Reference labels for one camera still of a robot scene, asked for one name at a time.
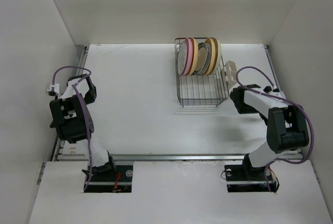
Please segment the orange plate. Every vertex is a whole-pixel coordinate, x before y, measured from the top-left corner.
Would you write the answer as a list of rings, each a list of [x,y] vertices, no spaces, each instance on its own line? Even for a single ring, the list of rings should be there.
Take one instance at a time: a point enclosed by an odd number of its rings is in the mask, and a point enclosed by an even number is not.
[[[218,47],[215,44],[214,38],[206,38],[205,43],[210,47],[210,52],[208,55],[209,63],[207,68],[204,71],[204,75],[211,75],[214,72],[217,63],[217,51]]]

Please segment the tan plate beside pink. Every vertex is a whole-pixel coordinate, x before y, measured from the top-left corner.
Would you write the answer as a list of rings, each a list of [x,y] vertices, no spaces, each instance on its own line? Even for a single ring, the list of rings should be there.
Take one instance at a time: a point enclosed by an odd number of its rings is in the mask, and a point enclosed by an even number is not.
[[[195,38],[190,38],[190,40],[193,46],[193,58],[190,70],[187,75],[192,75],[194,73],[198,61],[198,43]]]

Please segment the grey rimmed plate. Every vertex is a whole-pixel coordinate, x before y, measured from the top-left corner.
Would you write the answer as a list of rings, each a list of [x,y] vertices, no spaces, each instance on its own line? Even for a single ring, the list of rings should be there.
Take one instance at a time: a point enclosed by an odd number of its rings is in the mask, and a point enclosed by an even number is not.
[[[208,69],[211,56],[211,46],[209,43],[198,44],[198,59],[194,75],[203,75]]]

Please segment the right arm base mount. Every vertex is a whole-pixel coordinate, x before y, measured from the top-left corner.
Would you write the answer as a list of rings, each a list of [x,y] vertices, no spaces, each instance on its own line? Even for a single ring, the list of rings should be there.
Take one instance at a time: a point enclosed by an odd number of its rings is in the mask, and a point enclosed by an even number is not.
[[[254,175],[245,172],[240,164],[225,164],[221,178],[226,181],[228,193],[272,192],[276,193],[280,183],[270,168],[259,168]]]

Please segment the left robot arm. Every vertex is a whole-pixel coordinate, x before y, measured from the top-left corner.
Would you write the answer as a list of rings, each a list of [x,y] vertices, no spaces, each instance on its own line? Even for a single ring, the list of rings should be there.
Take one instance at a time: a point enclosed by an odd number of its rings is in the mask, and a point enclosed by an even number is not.
[[[62,96],[49,103],[54,128],[60,140],[78,144],[92,162],[92,168],[83,172],[92,178],[112,180],[117,173],[113,158],[100,143],[92,139],[94,123],[87,106],[97,98],[96,86],[85,74],[70,77]]]

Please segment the white cutlery holder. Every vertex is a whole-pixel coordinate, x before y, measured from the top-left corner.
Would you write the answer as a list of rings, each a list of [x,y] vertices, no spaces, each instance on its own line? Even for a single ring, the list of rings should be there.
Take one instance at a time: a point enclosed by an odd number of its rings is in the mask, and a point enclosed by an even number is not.
[[[222,70],[222,75],[225,78],[225,85],[228,89],[228,91],[231,91],[235,85],[237,85],[237,80],[236,80],[236,73],[238,69],[236,67],[236,63],[234,61],[227,61],[224,64],[223,70]]]

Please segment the aluminium frame rail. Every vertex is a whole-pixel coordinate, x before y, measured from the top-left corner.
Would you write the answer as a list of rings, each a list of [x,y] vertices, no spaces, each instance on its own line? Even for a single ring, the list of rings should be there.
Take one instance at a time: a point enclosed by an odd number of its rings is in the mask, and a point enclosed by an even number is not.
[[[230,99],[217,107],[179,104],[172,44],[90,45],[79,51],[79,66],[92,71],[97,87],[89,106],[93,139],[116,161],[241,160],[265,139],[263,120],[238,114]],[[103,72],[113,61],[138,58],[163,62],[165,74],[129,71],[117,82]]]

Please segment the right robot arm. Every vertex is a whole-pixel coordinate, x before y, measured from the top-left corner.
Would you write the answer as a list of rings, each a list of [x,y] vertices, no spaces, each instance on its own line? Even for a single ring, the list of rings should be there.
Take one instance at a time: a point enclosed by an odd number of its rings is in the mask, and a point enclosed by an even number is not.
[[[287,102],[279,89],[270,86],[261,89],[256,84],[238,86],[231,91],[230,98],[239,114],[258,113],[267,127],[266,141],[243,159],[241,173],[245,178],[253,179],[285,152],[309,144],[303,112]]]

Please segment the white patterned plate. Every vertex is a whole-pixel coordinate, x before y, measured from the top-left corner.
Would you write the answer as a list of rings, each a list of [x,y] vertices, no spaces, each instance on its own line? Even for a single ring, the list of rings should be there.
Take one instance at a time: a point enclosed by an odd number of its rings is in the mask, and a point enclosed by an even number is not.
[[[179,51],[178,51],[178,56],[177,56],[177,66],[178,66],[178,74],[182,75],[185,67],[186,67],[186,63],[187,63],[187,43],[186,41],[183,41],[180,45]]]

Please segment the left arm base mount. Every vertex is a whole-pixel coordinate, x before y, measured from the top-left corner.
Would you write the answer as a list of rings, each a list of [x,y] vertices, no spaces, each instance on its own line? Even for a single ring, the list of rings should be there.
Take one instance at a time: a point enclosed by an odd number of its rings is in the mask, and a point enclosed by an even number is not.
[[[90,181],[89,171],[83,170],[87,176],[84,193],[131,193],[133,179],[133,165],[116,165],[115,169],[106,172],[93,170]]]

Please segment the cream plate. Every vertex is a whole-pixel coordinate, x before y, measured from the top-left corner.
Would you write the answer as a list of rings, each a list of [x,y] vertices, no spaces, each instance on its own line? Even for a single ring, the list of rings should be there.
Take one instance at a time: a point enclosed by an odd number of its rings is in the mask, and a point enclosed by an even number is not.
[[[222,60],[222,48],[221,48],[221,43],[217,38],[213,38],[213,42],[215,45],[215,63],[214,63],[214,69],[213,69],[213,74],[218,70],[221,60]]]

